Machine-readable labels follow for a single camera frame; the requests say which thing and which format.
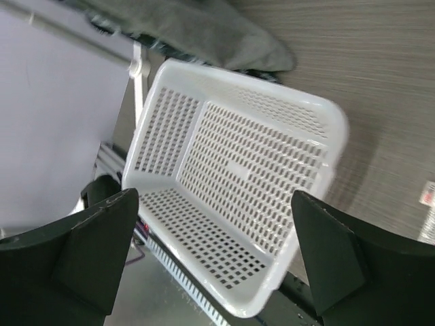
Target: metal pipe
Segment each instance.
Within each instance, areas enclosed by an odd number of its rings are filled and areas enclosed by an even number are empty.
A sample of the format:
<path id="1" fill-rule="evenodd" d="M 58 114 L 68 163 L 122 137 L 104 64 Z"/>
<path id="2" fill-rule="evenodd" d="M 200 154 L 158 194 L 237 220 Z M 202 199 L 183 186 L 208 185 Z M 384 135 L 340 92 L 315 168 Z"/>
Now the metal pipe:
<path id="1" fill-rule="evenodd" d="M 84 48 L 90 52 L 94 52 L 98 56 L 102 56 L 107 60 L 110 60 L 126 70 L 130 67 L 131 58 L 124 57 L 118 53 L 112 52 L 97 43 L 93 43 L 87 38 L 70 31 L 61 24 L 44 18 L 43 16 L 33 12 L 32 10 L 13 3 L 9 0 L 0 0 L 0 10 L 4 10 L 14 17 L 21 19 L 35 28 L 53 34 L 55 36 L 66 39 L 67 41 Z"/>

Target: gray cloth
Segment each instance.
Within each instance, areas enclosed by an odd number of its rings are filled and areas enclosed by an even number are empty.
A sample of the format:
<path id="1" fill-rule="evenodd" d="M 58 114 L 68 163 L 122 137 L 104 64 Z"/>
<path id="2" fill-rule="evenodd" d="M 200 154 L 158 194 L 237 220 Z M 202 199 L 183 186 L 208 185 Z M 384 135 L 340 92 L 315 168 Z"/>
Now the gray cloth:
<path id="1" fill-rule="evenodd" d="M 292 53 L 225 0 L 74 0 L 123 33 L 146 34 L 230 70 L 292 70 Z"/>

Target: laundry basket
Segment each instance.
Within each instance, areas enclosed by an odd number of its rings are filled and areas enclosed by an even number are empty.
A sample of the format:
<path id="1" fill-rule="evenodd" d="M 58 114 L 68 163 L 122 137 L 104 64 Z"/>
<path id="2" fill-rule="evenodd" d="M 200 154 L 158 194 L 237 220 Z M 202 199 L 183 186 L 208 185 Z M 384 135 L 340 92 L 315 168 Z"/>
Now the laundry basket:
<path id="1" fill-rule="evenodd" d="M 295 189 L 323 198 L 347 141 L 334 103 L 175 60 L 160 68 L 123 187 L 180 262 L 235 316 L 265 305 L 298 241 Z"/>

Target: wooden floor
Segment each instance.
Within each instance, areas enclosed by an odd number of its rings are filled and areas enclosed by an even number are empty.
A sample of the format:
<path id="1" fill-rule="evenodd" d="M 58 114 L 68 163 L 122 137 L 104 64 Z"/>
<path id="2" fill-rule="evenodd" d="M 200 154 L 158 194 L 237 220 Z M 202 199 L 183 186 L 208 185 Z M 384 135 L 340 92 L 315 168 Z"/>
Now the wooden floor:
<path id="1" fill-rule="evenodd" d="M 351 136 L 327 202 L 417 238 L 435 179 L 435 1 L 230 0 L 296 54 L 285 85 L 338 103 Z M 306 279 L 298 256 L 290 271 Z"/>

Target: white wall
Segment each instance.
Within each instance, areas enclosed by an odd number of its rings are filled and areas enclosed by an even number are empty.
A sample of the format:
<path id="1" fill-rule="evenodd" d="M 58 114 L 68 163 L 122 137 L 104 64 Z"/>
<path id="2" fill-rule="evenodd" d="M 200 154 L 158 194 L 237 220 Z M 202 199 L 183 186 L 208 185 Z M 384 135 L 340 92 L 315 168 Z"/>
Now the white wall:
<path id="1" fill-rule="evenodd" d="M 46 15 L 128 55 L 50 1 Z M 0 11 L 0 228 L 39 226 L 68 214 L 111 138 L 128 73 Z"/>

